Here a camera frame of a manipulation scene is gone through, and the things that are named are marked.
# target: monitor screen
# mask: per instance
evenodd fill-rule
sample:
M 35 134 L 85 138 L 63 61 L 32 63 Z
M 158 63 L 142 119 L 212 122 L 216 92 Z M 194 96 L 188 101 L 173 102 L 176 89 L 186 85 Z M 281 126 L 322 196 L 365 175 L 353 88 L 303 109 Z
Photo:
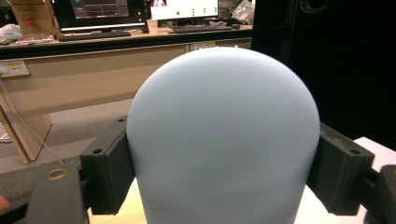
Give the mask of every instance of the monitor screen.
M 218 0 L 147 0 L 149 16 L 153 20 L 217 17 Z
M 145 25 L 142 0 L 51 0 L 62 33 L 122 30 Z

